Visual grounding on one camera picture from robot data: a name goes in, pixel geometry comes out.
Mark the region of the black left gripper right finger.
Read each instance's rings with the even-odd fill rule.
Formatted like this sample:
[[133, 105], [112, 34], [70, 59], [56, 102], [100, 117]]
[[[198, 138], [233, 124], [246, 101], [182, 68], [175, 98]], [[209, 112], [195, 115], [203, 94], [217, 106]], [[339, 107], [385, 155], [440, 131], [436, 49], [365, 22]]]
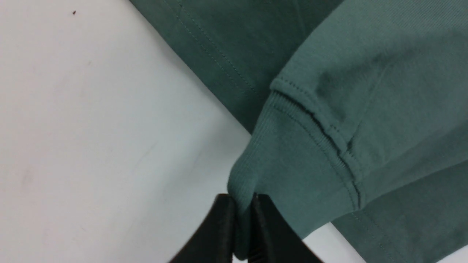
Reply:
[[250, 205], [250, 263], [321, 263], [283, 218], [268, 195]]

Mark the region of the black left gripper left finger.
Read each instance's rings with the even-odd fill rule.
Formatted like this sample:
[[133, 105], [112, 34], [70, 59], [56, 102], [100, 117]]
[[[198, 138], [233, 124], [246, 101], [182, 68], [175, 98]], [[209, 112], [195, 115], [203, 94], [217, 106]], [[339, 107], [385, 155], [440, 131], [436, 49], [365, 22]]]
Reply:
[[234, 230], [234, 200], [228, 194], [219, 194], [197, 231], [170, 262], [231, 263]]

